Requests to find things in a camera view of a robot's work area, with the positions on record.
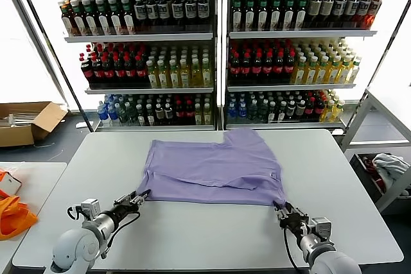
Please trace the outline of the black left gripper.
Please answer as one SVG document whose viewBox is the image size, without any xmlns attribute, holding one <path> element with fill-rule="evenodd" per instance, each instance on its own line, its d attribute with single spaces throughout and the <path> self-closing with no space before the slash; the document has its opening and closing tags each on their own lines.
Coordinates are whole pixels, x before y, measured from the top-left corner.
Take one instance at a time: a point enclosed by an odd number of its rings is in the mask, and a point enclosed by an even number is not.
<svg viewBox="0 0 411 274">
<path fill-rule="evenodd" d="M 136 194 L 135 191 L 125 194 L 114 201 L 113 207 L 107 211 L 107 215 L 113 222 L 121 222 L 129 214 L 137 214 L 139 206 L 142 205 L 151 193 L 150 189 L 145 190 L 141 194 Z"/>
</svg>

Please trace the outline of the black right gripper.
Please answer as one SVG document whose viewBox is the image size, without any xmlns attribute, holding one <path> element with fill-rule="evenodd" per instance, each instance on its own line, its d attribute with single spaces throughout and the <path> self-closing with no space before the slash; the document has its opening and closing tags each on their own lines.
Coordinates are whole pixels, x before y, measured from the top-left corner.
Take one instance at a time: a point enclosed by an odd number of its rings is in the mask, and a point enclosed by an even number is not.
<svg viewBox="0 0 411 274">
<path fill-rule="evenodd" d="M 309 216 L 306 213 L 291 203 L 286 203 L 284 207 L 275 202 L 273 204 L 281 228 L 289 230 L 296 239 L 302 239 L 309 233 Z"/>
</svg>

